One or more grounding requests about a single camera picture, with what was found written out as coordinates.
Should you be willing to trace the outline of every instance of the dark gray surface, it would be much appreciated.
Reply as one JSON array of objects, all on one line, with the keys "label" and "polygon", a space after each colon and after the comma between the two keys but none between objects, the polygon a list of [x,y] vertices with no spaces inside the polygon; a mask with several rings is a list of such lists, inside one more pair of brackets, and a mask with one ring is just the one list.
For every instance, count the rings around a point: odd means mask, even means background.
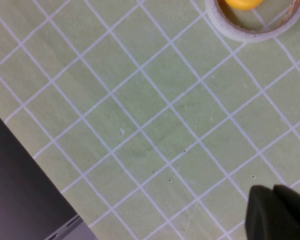
[{"label": "dark gray surface", "polygon": [[0,120],[0,240],[43,240],[75,215]]}]

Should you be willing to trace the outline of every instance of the yellow ball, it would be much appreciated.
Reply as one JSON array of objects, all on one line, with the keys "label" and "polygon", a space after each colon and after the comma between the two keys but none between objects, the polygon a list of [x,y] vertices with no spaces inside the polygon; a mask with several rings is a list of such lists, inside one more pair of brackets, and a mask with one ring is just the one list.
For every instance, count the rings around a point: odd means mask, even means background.
[{"label": "yellow ball", "polygon": [[225,0],[225,2],[234,9],[251,10],[256,8],[264,0]]}]

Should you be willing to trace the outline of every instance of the black object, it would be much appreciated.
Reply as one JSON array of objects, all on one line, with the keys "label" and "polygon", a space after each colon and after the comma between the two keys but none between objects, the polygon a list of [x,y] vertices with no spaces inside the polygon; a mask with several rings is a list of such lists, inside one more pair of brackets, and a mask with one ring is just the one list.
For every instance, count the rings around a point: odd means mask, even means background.
[{"label": "black object", "polygon": [[0,240],[51,238],[76,216],[0,119]]},{"label": "black object", "polygon": [[300,194],[284,185],[252,186],[245,231],[248,240],[300,240]]}]

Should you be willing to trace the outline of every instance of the tape roll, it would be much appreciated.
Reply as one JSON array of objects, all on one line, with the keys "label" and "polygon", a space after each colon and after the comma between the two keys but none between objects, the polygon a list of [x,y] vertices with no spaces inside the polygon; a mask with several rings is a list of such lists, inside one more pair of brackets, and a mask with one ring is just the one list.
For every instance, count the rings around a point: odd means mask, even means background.
[{"label": "tape roll", "polygon": [[292,1],[287,14],[277,27],[260,31],[245,30],[230,22],[221,10],[218,0],[205,0],[205,8],[212,24],[219,32],[232,40],[248,43],[274,38],[291,28],[300,18],[300,0]]}]

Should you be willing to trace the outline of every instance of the green cutting mat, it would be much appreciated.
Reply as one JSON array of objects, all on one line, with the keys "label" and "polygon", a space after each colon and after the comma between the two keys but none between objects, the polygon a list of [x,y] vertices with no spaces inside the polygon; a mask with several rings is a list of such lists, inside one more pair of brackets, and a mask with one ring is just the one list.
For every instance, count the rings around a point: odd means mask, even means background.
[{"label": "green cutting mat", "polygon": [[251,185],[300,191],[300,20],[245,44],[204,0],[0,0],[0,117],[100,240],[244,240]]}]

